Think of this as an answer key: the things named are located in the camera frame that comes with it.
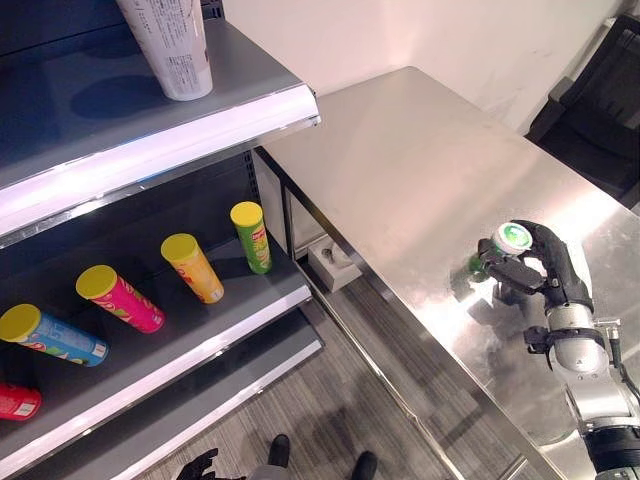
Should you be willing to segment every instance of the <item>gray floor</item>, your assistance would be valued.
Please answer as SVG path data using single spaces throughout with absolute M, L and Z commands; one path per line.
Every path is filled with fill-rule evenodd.
M 331 303 L 395 383 L 468 479 L 495 479 L 516 457 L 475 402 L 438 368 L 394 338 L 395 315 L 364 280 L 329 296 Z M 266 460 L 269 441 L 293 442 L 294 479 L 349 478 L 359 452 L 381 457 L 377 480 L 445 479 L 423 438 L 315 303 L 304 311 L 325 350 L 230 414 L 140 478 L 169 480 L 181 465 L 218 447 L 218 475 L 247 474 Z M 539 478 L 529 467 L 517 477 Z

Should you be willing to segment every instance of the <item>person's foot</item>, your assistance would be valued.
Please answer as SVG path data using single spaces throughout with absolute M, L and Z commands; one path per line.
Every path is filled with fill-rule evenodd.
M 282 433 L 273 439 L 271 448 L 269 449 L 269 465 L 287 468 L 289 466 L 289 453 L 291 446 L 289 437 Z
M 372 480 L 378 469 L 378 457 L 372 452 L 363 452 L 358 457 L 351 480 Z

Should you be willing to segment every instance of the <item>gray shelf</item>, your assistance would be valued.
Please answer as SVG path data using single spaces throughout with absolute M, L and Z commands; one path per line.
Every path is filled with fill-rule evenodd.
M 71 319 L 110 344 L 109 356 L 97 367 L 28 351 L 44 403 L 27 422 L 2 422 L 0 478 L 76 440 L 310 298 L 275 242 L 271 251 L 274 267 L 267 275 L 251 273 L 237 240 L 210 252 L 225 287 L 218 304 L 200 303 L 173 270 L 138 285 L 167 314 L 157 333 L 139 333 L 97 307 Z M 24 358 L 24 348 L 13 351 Z M 3 360 L 12 363 L 10 353 Z M 26 368 L 30 362 L 21 363 Z
M 10 115 L 0 124 L 0 240 L 197 158 L 317 120 L 301 80 L 224 20 L 207 20 L 205 30 L 214 89 L 190 102 L 163 96 L 122 28 L 70 53 L 39 62 L 31 53 L 2 68 L 0 103 Z
M 321 348 L 294 310 L 18 478 L 133 478 Z

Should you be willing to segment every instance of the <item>black cable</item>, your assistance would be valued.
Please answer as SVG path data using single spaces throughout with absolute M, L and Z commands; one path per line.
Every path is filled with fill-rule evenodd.
M 624 383 L 633 396 L 636 397 L 638 404 L 640 404 L 640 390 L 638 390 L 637 385 L 633 382 L 631 377 L 629 376 L 629 372 L 627 371 L 627 367 L 622 363 L 622 352 L 620 350 L 620 339 L 619 338 L 610 338 L 609 345 L 611 346 L 611 357 L 613 359 L 613 366 L 618 369 L 620 372 L 620 378 L 622 379 L 622 383 Z
M 629 387 L 629 390 L 631 390 L 631 393 L 633 393 L 633 395 L 636 397 L 636 400 L 638 400 L 638 404 L 640 404 L 640 390 L 638 390 L 638 387 L 636 386 L 636 384 L 633 382 L 633 380 L 631 380 L 631 377 L 629 376 L 629 373 L 627 372 L 627 368 L 624 366 L 624 363 L 620 362 L 620 366 L 618 367 L 618 370 L 620 371 L 622 382 L 627 387 Z

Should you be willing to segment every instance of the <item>white shelf edge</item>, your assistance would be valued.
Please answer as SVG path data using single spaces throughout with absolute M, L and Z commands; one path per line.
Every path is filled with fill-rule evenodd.
M 114 148 L 75 159 L 0 190 L 0 236 L 106 193 L 318 117 L 299 85 Z
M 314 340 L 311 344 L 307 345 L 287 361 L 281 363 L 251 385 L 248 385 L 247 387 L 240 390 L 236 395 L 224 402 L 218 408 L 212 410 L 211 413 L 204 416 L 193 425 L 185 428 L 182 432 L 180 432 L 179 435 L 176 435 L 161 447 L 155 449 L 153 452 L 141 458 L 133 465 L 130 465 L 115 477 L 111 477 L 111 480 L 131 480 L 137 477 L 146 469 L 156 464 L 160 460 L 166 458 L 180 446 L 184 445 L 186 442 L 201 433 L 203 430 L 213 425 L 228 413 L 232 412 L 234 409 L 239 407 L 254 395 L 260 393 L 261 390 L 269 386 L 271 383 L 275 382 L 278 378 L 282 377 L 296 365 L 303 362 L 321 349 L 322 344 L 320 343 L 320 341 Z
M 251 332 L 266 325 L 272 319 L 310 297 L 309 287 L 303 285 L 297 288 L 238 322 L 228 330 L 205 340 L 194 349 L 165 364 L 153 373 L 59 425 L 12 454 L 7 455 L 0 460 L 0 478 L 12 475 L 49 454 L 52 450 L 78 438 L 83 433 L 89 433 L 90 429 L 95 425 L 109 419 L 122 409 L 135 403 L 136 400 L 157 390 L 182 373 L 221 355 L 239 339 L 248 336 Z

